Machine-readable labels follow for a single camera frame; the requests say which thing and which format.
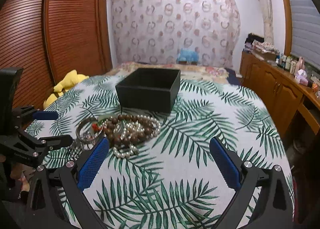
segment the patterned curtain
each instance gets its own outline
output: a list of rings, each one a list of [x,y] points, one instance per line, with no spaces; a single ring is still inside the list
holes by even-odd
[[[235,0],[113,0],[113,30],[118,63],[172,64],[184,49],[232,68],[240,16]]]

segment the window blind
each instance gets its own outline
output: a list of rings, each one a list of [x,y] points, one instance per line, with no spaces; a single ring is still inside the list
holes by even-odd
[[[291,54],[320,69],[320,14],[312,0],[290,0]]]

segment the open black box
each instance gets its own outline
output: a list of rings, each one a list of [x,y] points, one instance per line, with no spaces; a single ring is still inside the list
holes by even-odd
[[[116,85],[122,107],[170,113],[180,89],[180,70],[138,68]]]

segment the jewelry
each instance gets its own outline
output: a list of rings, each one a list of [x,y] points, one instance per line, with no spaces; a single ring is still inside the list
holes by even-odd
[[[93,124],[93,130],[99,131],[99,125]],[[138,155],[138,143],[157,137],[160,133],[160,122],[149,116],[119,115],[110,116],[102,121],[105,137],[114,144],[113,154],[117,158],[128,158]]]
[[[91,130],[80,134],[81,129],[88,123],[93,122]],[[94,145],[107,137],[110,145],[113,144],[113,154],[117,158],[129,158],[132,155],[138,155],[139,150],[136,147],[138,143],[157,137],[160,134],[161,123],[145,115],[118,115],[109,116],[99,121],[97,118],[87,118],[82,120],[76,129],[76,140],[72,148],[81,148],[84,150],[86,145]]]

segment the wooden wardrobe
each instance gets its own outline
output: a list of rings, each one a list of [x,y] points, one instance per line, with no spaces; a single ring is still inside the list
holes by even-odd
[[[0,10],[0,69],[23,67],[15,106],[42,108],[71,70],[112,68],[106,0],[6,0]]]

